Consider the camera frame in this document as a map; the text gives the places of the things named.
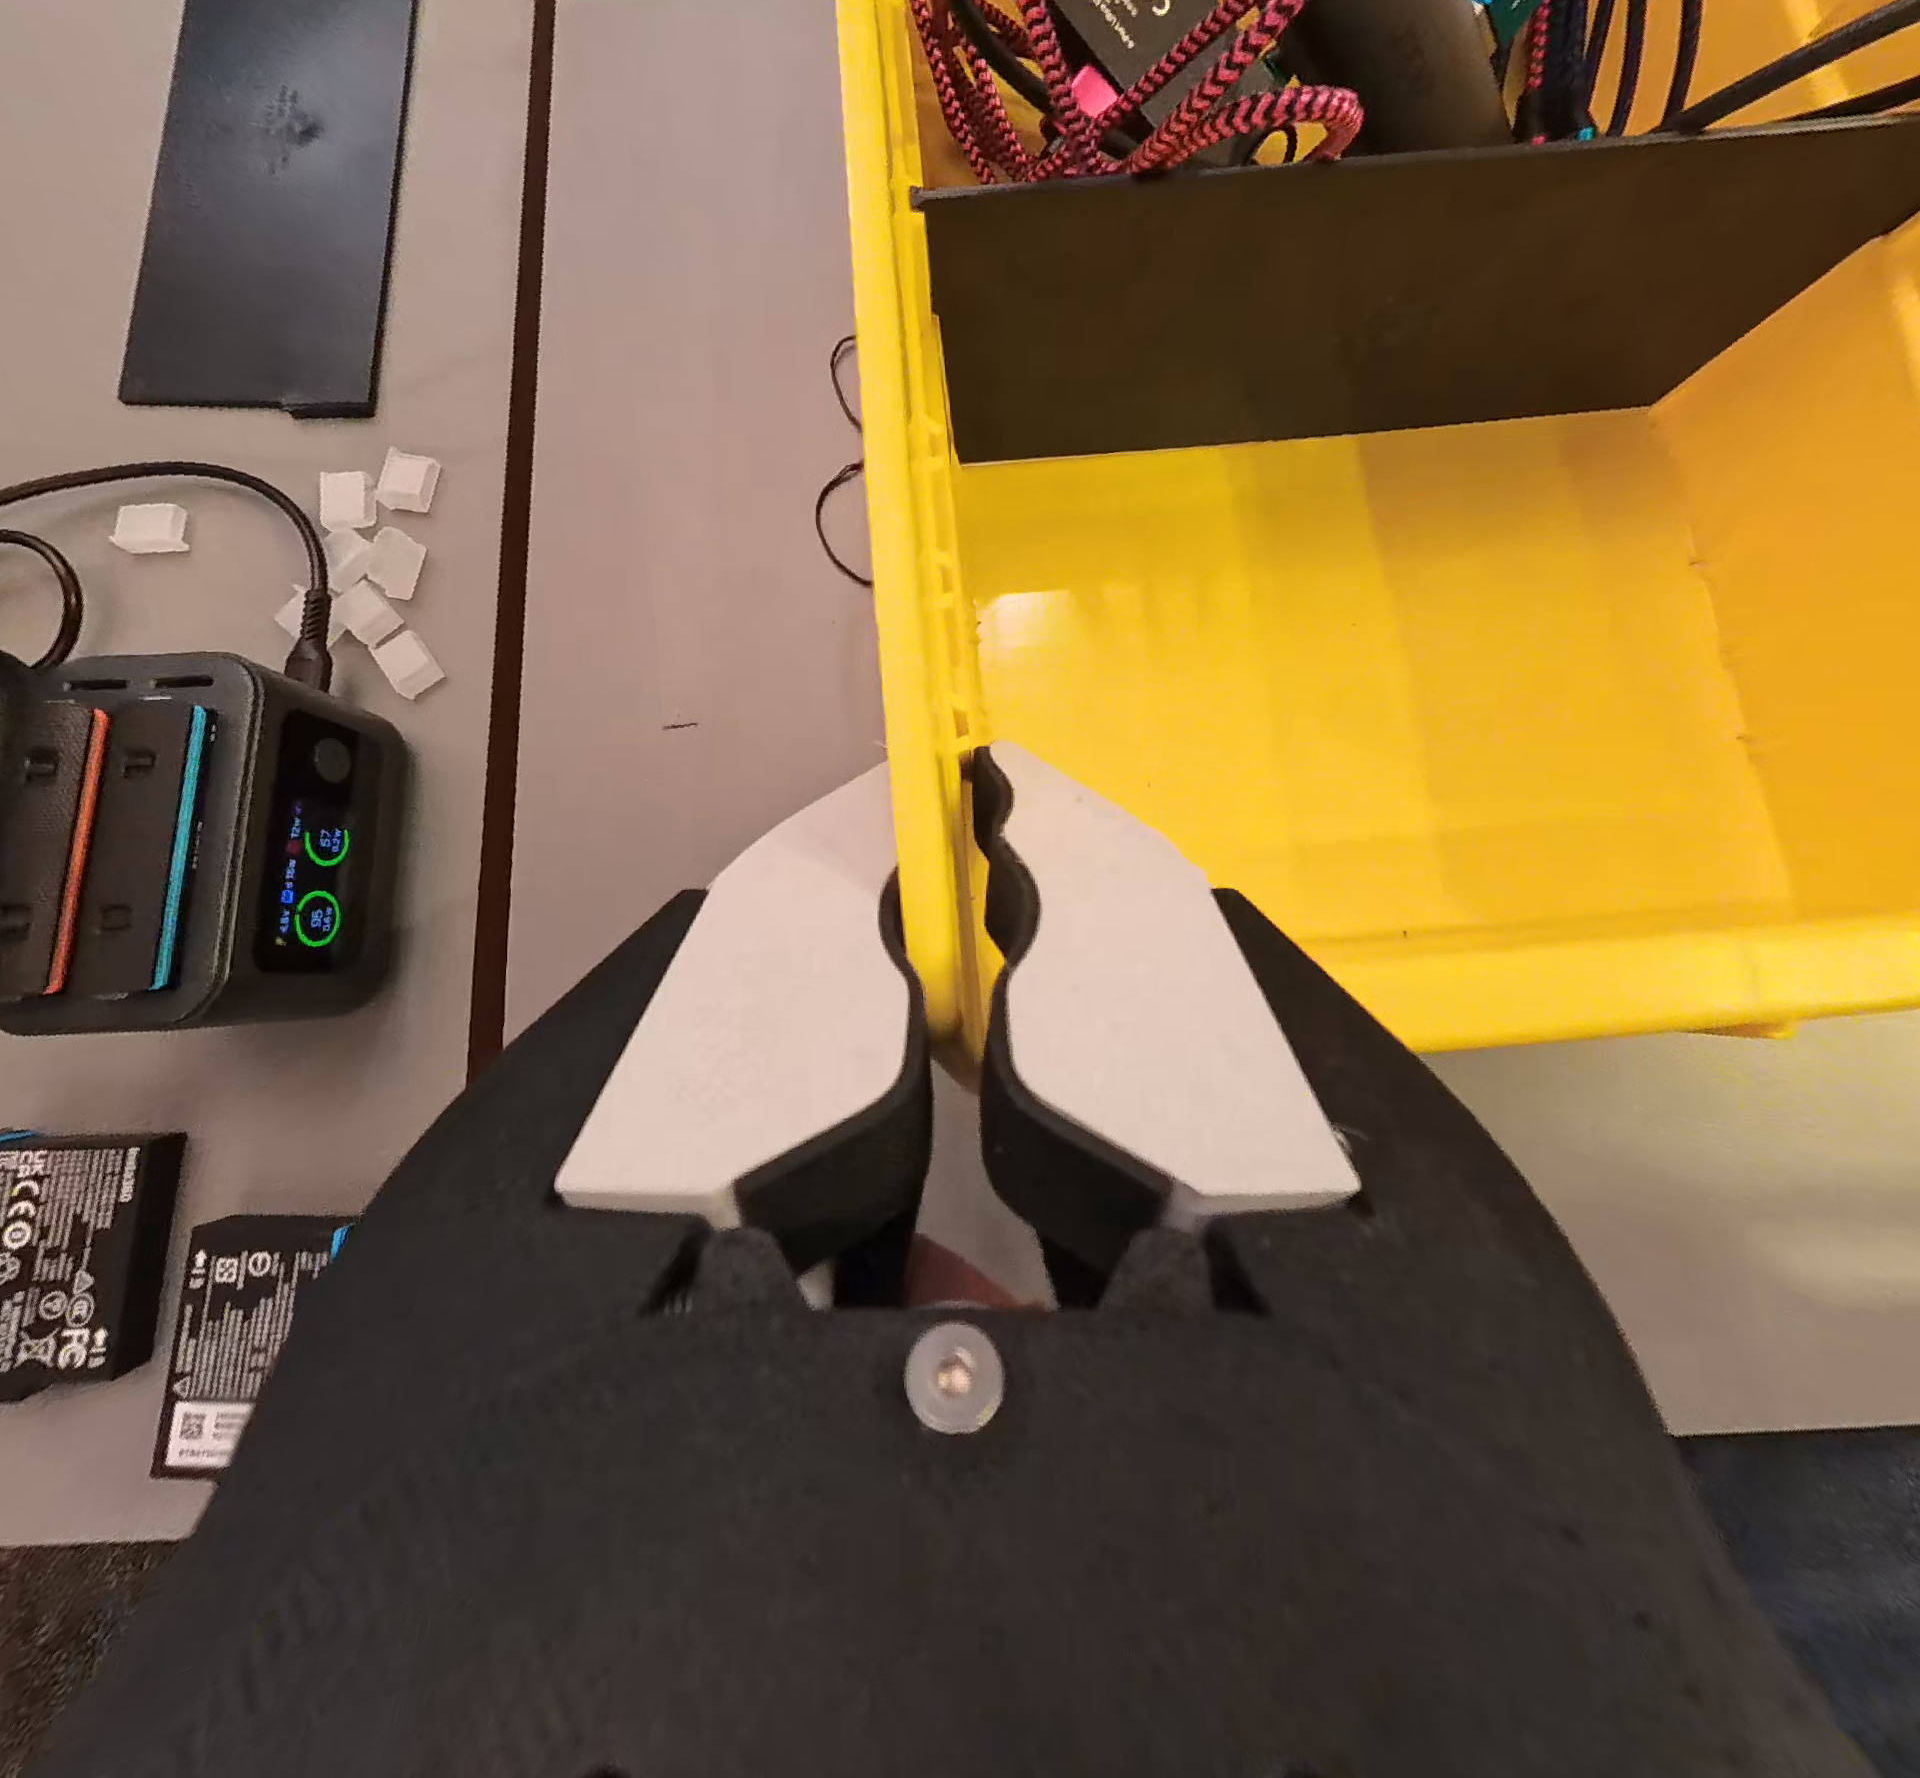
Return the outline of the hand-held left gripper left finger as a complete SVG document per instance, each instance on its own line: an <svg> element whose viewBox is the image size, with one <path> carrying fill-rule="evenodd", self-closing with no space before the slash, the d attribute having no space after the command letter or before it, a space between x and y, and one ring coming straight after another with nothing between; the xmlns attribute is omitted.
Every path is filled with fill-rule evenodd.
<svg viewBox="0 0 1920 1778"><path fill-rule="evenodd" d="M572 1211L761 1231L792 1269L903 1269L930 1071L876 763L699 893L556 1195Z"/></svg>

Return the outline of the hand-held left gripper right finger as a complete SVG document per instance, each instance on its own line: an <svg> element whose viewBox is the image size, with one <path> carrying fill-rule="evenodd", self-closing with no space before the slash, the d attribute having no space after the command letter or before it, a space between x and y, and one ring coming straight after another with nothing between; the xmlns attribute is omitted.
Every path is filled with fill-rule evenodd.
<svg viewBox="0 0 1920 1778"><path fill-rule="evenodd" d="M1208 876L1013 742L971 758L1000 954L982 1158L1042 1248L1112 1269L1139 1233L1349 1204L1357 1166Z"/></svg>

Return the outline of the yellow plastic bin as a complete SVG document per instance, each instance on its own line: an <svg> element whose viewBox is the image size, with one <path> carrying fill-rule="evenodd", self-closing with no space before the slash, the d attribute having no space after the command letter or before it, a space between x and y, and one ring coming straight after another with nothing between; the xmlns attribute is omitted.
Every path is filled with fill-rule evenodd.
<svg viewBox="0 0 1920 1778"><path fill-rule="evenodd" d="M1162 832L1417 1050L1915 1007L1915 218L1648 410L965 465L920 45L834 0L905 947L962 762Z"/></svg>

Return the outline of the black device with display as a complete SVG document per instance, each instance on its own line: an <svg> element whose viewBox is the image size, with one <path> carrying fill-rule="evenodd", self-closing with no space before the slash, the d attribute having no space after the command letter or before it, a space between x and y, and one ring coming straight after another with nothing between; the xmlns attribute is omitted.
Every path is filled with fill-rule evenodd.
<svg viewBox="0 0 1920 1778"><path fill-rule="evenodd" d="M4 1033L312 1023L379 989L411 775L385 719L224 653L87 658L45 672L4 660L2 780L9 738L55 697L108 716L128 700L185 698L212 713L214 735L175 986L83 998L74 958L59 996L2 1000Z"/></svg>

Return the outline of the pile of clear plastic caps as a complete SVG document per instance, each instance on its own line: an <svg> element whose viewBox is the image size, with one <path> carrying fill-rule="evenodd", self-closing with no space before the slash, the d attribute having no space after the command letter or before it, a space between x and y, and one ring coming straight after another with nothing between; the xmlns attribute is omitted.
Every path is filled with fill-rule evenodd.
<svg viewBox="0 0 1920 1778"><path fill-rule="evenodd" d="M348 638L402 700L416 703L445 685L445 664L404 614L428 552L399 517L430 505L438 476L434 459L391 451L379 478L324 471L312 504L260 473L195 459L131 460L111 466L106 483L195 485L270 508L297 540L297 580L272 617L289 673L325 686L332 650Z"/></svg>

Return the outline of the teal-striped battery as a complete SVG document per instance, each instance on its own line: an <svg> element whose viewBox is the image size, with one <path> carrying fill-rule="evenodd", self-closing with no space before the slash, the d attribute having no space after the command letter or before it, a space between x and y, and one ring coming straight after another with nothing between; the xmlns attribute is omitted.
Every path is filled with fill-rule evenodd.
<svg viewBox="0 0 1920 1778"><path fill-rule="evenodd" d="M143 998L177 982L214 732L204 704L179 697L111 713L72 972L83 998Z"/></svg>

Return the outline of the orange-striped battery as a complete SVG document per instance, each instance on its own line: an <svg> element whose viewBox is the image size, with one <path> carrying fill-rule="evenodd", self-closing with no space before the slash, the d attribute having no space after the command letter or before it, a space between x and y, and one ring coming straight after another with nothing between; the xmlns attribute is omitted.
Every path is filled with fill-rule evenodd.
<svg viewBox="0 0 1920 1778"><path fill-rule="evenodd" d="M4 745L2 1000L69 982L111 716L67 697L35 703Z"/></svg>

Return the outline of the black bin divider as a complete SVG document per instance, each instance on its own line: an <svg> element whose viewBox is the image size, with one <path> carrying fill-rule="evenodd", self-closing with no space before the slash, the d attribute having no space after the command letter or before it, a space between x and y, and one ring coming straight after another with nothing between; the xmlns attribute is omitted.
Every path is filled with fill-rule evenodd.
<svg viewBox="0 0 1920 1778"><path fill-rule="evenodd" d="M1648 410L1915 207L1914 115L913 193L965 465Z"/></svg>
<svg viewBox="0 0 1920 1778"><path fill-rule="evenodd" d="M376 406L418 0L185 0L116 396Z"/></svg>

